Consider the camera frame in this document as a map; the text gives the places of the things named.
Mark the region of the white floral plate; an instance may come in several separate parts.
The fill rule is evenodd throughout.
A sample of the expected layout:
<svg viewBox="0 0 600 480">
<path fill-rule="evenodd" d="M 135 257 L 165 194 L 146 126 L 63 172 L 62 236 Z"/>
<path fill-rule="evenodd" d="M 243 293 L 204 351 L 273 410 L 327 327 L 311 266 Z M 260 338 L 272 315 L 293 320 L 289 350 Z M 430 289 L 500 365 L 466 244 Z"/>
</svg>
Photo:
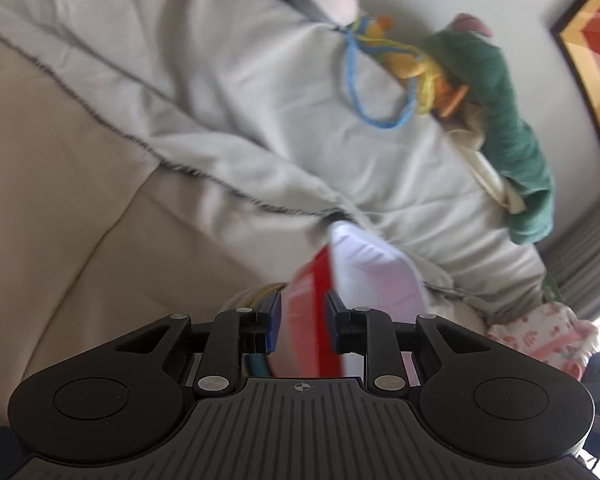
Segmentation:
<svg viewBox="0 0 600 480">
<path fill-rule="evenodd" d="M 249 287 L 247 289 L 241 290 L 232 298 L 227 300 L 227 302 L 222 307 L 222 311 L 231 311 L 239 308 L 250 308 L 253 304 L 253 301 L 256 300 L 259 296 L 259 287 Z"/>
</svg>

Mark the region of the white yellow-rimmed bowl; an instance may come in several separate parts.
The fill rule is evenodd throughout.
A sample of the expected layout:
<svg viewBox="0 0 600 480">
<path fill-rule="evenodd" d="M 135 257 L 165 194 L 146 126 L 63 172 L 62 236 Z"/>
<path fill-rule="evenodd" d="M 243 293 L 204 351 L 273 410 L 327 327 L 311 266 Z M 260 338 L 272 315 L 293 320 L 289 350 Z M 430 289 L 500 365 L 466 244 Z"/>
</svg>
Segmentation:
<svg viewBox="0 0 600 480">
<path fill-rule="evenodd" d="M 259 302 L 263 300 L 266 296 L 272 294 L 272 292 L 280 292 L 285 287 L 285 283 L 273 283 L 250 290 L 246 306 L 248 308 L 254 309 L 255 307 L 257 307 Z"/>
</svg>

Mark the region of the blue enamel bowl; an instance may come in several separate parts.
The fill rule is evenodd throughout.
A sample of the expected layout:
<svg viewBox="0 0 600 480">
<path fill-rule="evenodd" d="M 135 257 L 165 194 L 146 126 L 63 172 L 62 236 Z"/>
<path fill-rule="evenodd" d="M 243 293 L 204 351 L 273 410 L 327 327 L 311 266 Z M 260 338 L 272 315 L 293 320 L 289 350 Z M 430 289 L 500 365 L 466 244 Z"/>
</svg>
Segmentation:
<svg viewBox="0 0 600 480">
<path fill-rule="evenodd" d="M 263 354 L 245 354 L 244 370 L 248 377 L 268 378 L 272 376 L 266 356 Z"/>
</svg>

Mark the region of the pink floral cloth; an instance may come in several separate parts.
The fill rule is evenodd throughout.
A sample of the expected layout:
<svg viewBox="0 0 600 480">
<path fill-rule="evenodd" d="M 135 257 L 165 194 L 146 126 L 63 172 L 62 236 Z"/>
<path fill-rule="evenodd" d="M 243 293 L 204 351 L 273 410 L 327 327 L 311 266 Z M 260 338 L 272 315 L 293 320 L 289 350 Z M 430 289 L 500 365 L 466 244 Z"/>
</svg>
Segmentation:
<svg viewBox="0 0 600 480">
<path fill-rule="evenodd" d="M 598 328 L 570 307 L 548 302 L 514 322 L 491 326 L 486 336 L 581 380 L 597 352 Z"/>
</svg>

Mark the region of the green basket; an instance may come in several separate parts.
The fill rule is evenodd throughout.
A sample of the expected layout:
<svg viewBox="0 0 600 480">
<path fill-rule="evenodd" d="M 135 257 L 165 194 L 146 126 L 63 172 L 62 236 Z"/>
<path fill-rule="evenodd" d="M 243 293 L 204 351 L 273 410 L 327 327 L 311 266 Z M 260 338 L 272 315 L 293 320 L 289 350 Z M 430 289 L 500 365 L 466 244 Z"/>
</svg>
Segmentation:
<svg viewBox="0 0 600 480">
<path fill-rule="evenodd" d="M 545 274 L 542 291 L 545 302 L 559 302 L 561 304 L 564 301 L 564 296 L 562 296 L 562 292 L 560 291 L 553 274 L 550 272 L 546 272 Z"/>
</svg>

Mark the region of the grey curtain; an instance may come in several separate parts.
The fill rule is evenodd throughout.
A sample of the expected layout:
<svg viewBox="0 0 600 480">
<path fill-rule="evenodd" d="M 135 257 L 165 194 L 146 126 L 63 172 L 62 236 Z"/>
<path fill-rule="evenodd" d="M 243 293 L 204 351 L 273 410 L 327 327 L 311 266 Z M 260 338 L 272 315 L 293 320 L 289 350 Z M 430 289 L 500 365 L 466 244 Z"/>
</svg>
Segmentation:
<svg viewBox="0 0 600 480">
<path fill-rule="evenodd" d="M 600 317 L 600 203 L 542 252 L 547 275 L 579 318 Z"/>
</svg>

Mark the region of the beige sofa cover blanket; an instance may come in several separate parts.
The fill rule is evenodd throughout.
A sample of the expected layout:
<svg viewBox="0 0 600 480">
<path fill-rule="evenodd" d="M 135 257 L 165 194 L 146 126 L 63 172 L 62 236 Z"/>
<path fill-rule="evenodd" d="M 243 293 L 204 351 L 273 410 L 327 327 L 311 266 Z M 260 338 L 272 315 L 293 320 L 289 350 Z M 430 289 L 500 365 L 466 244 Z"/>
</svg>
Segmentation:
<svg viewBox="0 0 600 480">
<path fill-rule="evenodd" d="M 444 129 L 352 110 L 345 48 L 279 0 L 0 0 L 0 426 L 24 378 L 289 281 L 337 219 L 472 330 L 542 302 Z"/>
</svg>

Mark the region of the yellow orange plush toy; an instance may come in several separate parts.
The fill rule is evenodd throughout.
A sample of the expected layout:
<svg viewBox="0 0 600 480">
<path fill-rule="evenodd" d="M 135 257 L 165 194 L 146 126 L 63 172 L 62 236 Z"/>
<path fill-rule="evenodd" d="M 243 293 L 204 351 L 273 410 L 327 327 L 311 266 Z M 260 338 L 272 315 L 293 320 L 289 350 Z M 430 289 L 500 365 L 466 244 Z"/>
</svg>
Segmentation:
<svg viewBox="0 0 600 480">
<path fill-rule="evenodd" d="M 414 104 L 417 114 L 453 116 L 467 96 L 468 85 L 454 87 L 429 54 L 412 44 L 390 39 L 387 32 L 392 28 L 393 19 L 388 15 L 361 15 L 348 29 L 353 52 L 366 54 L 402 84 L 407 103 Z"/>
</svg>

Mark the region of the green plush toy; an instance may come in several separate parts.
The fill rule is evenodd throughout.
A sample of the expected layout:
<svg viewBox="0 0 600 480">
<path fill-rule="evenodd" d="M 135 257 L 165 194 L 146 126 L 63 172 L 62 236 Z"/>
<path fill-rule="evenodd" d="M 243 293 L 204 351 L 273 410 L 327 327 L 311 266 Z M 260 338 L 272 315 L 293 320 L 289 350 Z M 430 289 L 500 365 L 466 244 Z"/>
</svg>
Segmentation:
<svg viewBox="0 0 600 480">
<path fill-rule="evenodd" d="M 453 84 L 467 84 L 468 101 L 482 111 L 484 141 L 480 152 L 509 180 L 524 210 L 507 219 L 517 245 L 539 243 L 554 228 L 555 179 L 534 130 L 522 118 L 502 49 L 491 29 L 475 16 L 457 14 L 422 46 Z"/>
</svg>

